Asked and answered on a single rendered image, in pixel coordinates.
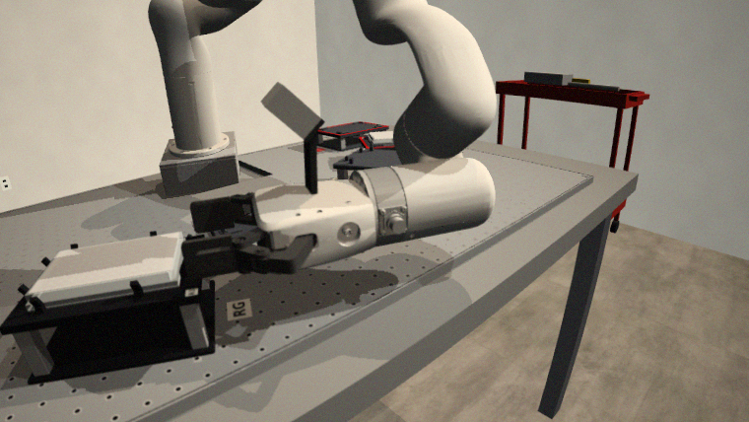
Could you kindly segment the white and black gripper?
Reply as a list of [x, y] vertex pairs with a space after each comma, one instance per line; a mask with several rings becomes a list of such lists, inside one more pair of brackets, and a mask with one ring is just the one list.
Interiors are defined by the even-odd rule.
[[295, 274], [375, 247], [378, 216], [367, 175], [353, 171], [350, 179], [318, 181], [317, 188], [318, 194], [311, 195], [301, 182], [191, 202], [198, 234], [235, 223], [258, 227], [234, 239], [225, 234], [182, 242], [188, 278]]

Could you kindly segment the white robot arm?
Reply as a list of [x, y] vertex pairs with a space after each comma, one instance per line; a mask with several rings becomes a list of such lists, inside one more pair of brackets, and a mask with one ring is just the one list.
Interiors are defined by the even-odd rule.
[[[204, 157], [229, 145], [201, 36], [224, 29], [261, 1], [151, 0], [148, 17], [162, 63], [173, 156]], [[409, 43], [424, 83], [393, 130], [402, 165], [361, 170], [376, 202], [374, 247], [484, 224], [495, 205], [493, 180], [484, 165], [462, 153], [491, 126], [497, 98], [475, 38], [426, 0], [353, 3], [369, 41]], [[261, 103], [304, 140], [306, 188], [318, 194], [316, 132], [325, 121], [279, 82]]]

